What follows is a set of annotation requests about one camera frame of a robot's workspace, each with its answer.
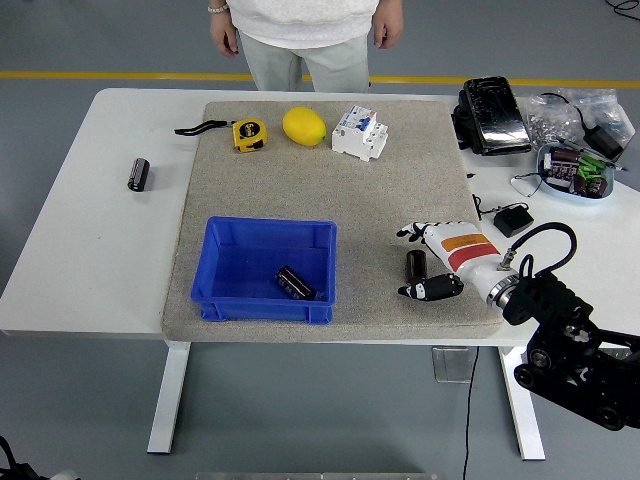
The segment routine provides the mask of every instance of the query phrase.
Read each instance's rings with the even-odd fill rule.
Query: orange label
[[[442,248],[450,252],[456,248],[468,247],[469,245],[476,245],[478,243],[489,243],[489,240],[481,233],[471,233],[469,235],[460,235],[459,237],[451,237],[443,240]]]

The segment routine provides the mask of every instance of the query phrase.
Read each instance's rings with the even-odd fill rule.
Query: clear plastic bag
[[[559,88],[557,92],[580,109],[587,128],[600,125],[623,147],[633,136],[614,89]]]
[[[564,138],[573,142],[582,138],[578,111],[561,98],[532,95],[525,102],[527,130],[535,150]]]

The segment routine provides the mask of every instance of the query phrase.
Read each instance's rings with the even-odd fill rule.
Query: white circuit breaker
[[[334,152],[348,153],[368,162],[378,158],[387,143],[387,126],[376,121],[376,112],[358,106],[342,116],[331,135]]]

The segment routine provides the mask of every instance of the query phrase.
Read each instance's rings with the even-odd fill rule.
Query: light gray pants
[[[369,92],[366,35],[330,47],[295,50],[258,42],[242,32],[240,40],[258,90],[301,90],[304,60],[316,92]]]

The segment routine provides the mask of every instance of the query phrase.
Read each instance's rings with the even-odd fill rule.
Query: yellow tape measure
[[[267,127],[257,118],[245,118],[233,124],[233,143],[240,153],[260,150],[267,139]]]

